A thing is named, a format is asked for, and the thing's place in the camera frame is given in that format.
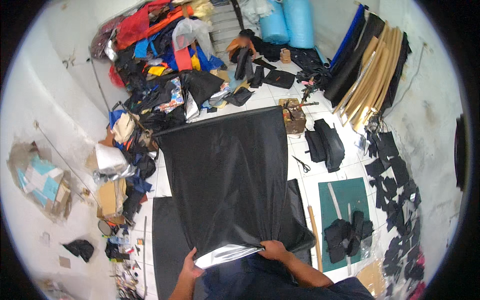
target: blue fabric roll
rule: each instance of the blue fabric roll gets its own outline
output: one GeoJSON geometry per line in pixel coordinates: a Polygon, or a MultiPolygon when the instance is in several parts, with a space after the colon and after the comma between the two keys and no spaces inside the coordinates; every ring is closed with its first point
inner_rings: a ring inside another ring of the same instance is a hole
{"type": "Polygon", "coordinates": [[[290,46],[313,48],[312,8],[309,0],[283,0],[283,11],[290,46]]]}
{"type": "Polygon", "coordinates": [[[335,56],[333,56],[333,59],[332,59],[332,61],[330,62],[330,67],[333,67],[333,65],[335,64],[338,56],[340,55],[340,53],[342,53],[343,48],[344,48],[345,45],[347,44],[348,39],[349,39],[350,36],[352,35],[353,29],[355,28],[355,25],[357,24],[358,20],[359,20],[360,17],[362,16],[362,14],[363,14],[363,5],[360,4],[359,7],[358,7],[358,9],[357,9],[357,12],[355,13],[355,17],[353,17],[352,24],[350,24],[350,28],[348,29],[347,34],[346,34],[345,37],[343,38],[343,41],[342,41],[342,43],[340,44],[340,47],[338,48],[338,50],[337,50],[336,53],[335,53],[335,56]]]}
{"type": "Polygon", "coordinates": [[[287,25],[283,14],[282,5],[277,1],[268,0],[275,10],[265,18],[260,18],[262,40],[264,42],[280,45],[288,43],[287,25]]]}

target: dark blue shirt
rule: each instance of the dark blue shirt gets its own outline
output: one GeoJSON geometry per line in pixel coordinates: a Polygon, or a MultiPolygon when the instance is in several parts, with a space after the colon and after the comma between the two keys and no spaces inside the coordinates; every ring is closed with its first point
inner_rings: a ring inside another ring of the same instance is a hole
{"type": "Polygon", "coordinates": [[[206,270],[206,299],[322,299],[372,300],[370,292],[355,277],[328,288],[302,288],[277,261],[258,254],[206,270]]]}

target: human hand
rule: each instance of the human hand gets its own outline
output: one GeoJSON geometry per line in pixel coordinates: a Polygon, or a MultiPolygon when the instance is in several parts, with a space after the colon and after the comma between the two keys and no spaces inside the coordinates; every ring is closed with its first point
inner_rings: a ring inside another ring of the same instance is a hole
{"type": "Polygon", "coordinates": [[[180,278],[195,280],[200,277],[205,271],[195,266],[193,263],[193,256],[197,253],[197,247],[194,247],[190,253],[187,254],[183,261],[183,268],[180,272],[180,278]]]}
{"type": "Polygon", "coordinates": [[[266,259],[284,262],[291,254],[285,249],[283,243],[277,240],[264,240],[260,242],[260,245],[264,246],[265,250],[258,254],[266,259]]]}

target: white wall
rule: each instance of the white wall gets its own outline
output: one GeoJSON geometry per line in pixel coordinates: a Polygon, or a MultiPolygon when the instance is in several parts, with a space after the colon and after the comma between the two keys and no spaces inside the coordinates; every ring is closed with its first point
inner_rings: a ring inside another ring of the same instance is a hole
{"type": "MultiPolygon", "coordinates": [[[[49,149],[47,156],[54,164],[68,170],[33,127],[37,120],[68,165],[90,190],[96,190],[84,162],[94,144],[105,137],[108,115],[91,66],[86,63],[87,47],[101,22],[135,3],[75,0],[47,5],[11,63],[10,75],[3,87],[0,115],[3,217],[32,278],[59,280],[76,299],[114,299],[116,294],[114,280],[109,277],[111,263],[105,256],[105,239],[96,226],[96,204],[92,199],[82,203],[74,196],[68,220],[54,224],[14,185],[6,161],[13,141],[36,141],[39,148],[49,149]],[[61,61],[68,59],[73,49],[76,64],[65,69],[61,61]],[[50,234],[49,246],[40,242],[43,232],[50,234]],[[61,246],[78,238],[90,241],[95,248],[87,264],[61,246]],[[71,269],[59,266],[59,255],[70,259],[71,269]]],[[[96,65],[110,105],[126,99],[125,91],[111,85],[109,65],[96,65]]],[[[73,189],[81,188],[80,181],[74,175],[72,178],[73,189]]]]}
{"type": "Polygon", "coordinates": [[[456,188],[454,136],[462,113],[458,81],[441,40],[411,0],[380,0],[379,16],[408,34],[413,53],[404,67],[395,103],[420,70],[404,99],[385,118],[400,156],[420,187],[425,281],[436,272],[456,228],[462,193],[456,188]]]}
{"type": "MultiPolygon", "coordinates": [[[[379,0],[365,0],[371,12],[378,12],[379,0]]],[[[332,59],[342,43],[358,5],[353,0],[319,1],[310,0],[312,5],[315,45],[326,57],[332,59]]]]}

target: scissors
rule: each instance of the scissors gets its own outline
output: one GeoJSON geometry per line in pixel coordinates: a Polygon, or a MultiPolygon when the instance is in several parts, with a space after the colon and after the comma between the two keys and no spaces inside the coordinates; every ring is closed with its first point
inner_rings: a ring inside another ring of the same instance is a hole
{"type": "Polygon", "coordinates": [[[296,158],[296,157],[293,156],[293,155],[292,155],[292,157],[293,157],[296,161],[298,161],[299,163],[301,163],[301,166],[303,167],[303,172],[308,173],[308,171],[311,170],[310,167],[309,167],[309,165],[303,163],[303,161],[299,160],[298,158],[296,158]]]}

